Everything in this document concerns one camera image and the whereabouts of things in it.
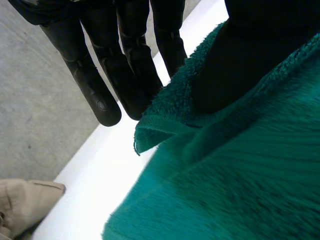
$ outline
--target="white floor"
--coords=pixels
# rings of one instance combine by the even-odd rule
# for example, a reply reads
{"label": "white floor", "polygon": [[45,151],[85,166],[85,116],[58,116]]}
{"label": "white floor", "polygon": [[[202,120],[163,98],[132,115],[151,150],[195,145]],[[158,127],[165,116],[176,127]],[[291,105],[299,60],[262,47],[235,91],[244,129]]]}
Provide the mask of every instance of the white floor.
{"label": "white floor", "polygon": [[[228,18],[223,0],[202,0],[185,20],[181,36],[190,55],[217,24]],[[160,78],[169,76],[161,56],[154,58]],[[101,240],[109,215],[125,198],[155,149],[138,157],[133,148],[137,122],[123,114],[113,128],[98,126],[57,177],[65,196],[35,232],[33,240]]]}

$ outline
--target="gray floor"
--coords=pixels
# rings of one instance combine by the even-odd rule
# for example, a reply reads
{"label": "gray floor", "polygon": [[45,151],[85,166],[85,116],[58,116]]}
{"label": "gray floor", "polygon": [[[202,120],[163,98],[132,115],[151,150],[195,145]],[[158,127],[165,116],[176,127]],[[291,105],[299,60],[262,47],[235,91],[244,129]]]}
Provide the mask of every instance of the gray floor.
{"label": "gray floor", "polygon": [[[185,17],[198,2],[186,0]],[[147,40],[155,55],[152,15]],[[0,0],[0,179],[54,179],[97,126],[39,27]]]}

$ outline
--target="tan boot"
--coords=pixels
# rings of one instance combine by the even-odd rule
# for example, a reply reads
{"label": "tan boot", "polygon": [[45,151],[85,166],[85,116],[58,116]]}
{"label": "tan boot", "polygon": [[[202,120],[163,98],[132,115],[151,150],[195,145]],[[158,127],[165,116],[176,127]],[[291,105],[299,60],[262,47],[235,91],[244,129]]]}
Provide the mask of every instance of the tan boot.
{"label": "tan boot", "polygon": [[55,182],[0,180],[0,240],[14,239],[40,222],[65,190]]}

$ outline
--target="teal fabric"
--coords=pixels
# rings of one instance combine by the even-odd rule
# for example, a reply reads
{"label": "teal fabric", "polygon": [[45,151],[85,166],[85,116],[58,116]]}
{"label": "teal fabric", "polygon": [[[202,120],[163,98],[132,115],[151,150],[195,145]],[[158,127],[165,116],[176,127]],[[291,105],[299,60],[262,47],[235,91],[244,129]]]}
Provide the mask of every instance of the teal fabric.
{"label": "teal fabric", "polygon": [[137,153],[158,150],[104,240],[320,239],[320,34],[243,98],[199,114],[191,82],[222,24],[136,126]]}

